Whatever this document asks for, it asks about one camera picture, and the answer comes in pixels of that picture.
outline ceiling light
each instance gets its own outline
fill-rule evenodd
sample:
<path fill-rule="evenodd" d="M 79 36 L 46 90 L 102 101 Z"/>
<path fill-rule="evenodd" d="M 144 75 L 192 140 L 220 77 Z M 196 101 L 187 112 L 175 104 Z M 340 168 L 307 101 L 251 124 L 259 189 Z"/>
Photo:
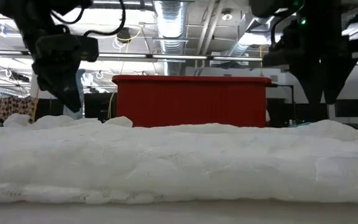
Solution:
<path fill-rule="evenodd" d="M 110 54 L 101 53 L 100 57 L 112 57 L 112 58 L 146 58 L 146 54 Z"/>
<path fill-rule="evenodd" d="M 153 55 L 153 58 L 159 58 L 159 59 L 206 60 L 206 59 L 207 59 L 207 56 L 197 56 L 197 55 Z"/>
<path fill-rule="evenodd" d="M 93 1 L 93 4 L 119 4 L 119 1 Z M 127 5 L 140 5 L 140 2 L 128 1 Z M 152 3 L 144 3 L 145 6 L 152 6 Z"/>
<path fill-rule="evenodd" d="M 20 51 L 13 51 L 13 50 L 0 50 L 0 55 L 22 55 Z"/>
<path fill-rule="evenodd" d="M 222 10 L 222 20 L 229 21 L 233 19 L 233 15 L 231 14 L 231 9 L 223 9 Z"/>
<path fill-rule="evenodd" d="M 262 34 L 245 33 L 239 40 L 242 45 L 265 45 L 268 44 L 267 38 Z"/>
<path fill-rule="evenodd" d="M 349 27 L 346 30 L 342 31 L 342 35 L 351 36 L 351 35 L 356 34 L 356 33 L 358 33 L 358 27 L 353 27 L 353 28 Z"/>
<path fill-rule="evenodd" d="M 215 56 L 213 60 L 224 60 L 224 61 L 237 61 L 237 62 L 261 62 L 261 58 L 252 57 L 220 57 Z"/>
<path fill-rule="evenodd" d="M 288 8 L 280 8 L 280 9 L 277 9 L 277 11 L 274 14 L 278 14 L 280 12 L 285 12 L 287 10 L 288 10 Z"/>

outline red bin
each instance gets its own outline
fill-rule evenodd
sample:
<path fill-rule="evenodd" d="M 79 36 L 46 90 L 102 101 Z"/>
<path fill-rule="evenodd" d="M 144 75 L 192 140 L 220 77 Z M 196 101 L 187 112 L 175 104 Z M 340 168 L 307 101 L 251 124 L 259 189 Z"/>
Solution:
<path fill-rule="evenodd" d="M 231 124 L 264 127 L 266 77 L 116 75 L 116 116 L 137 127 Z"/>

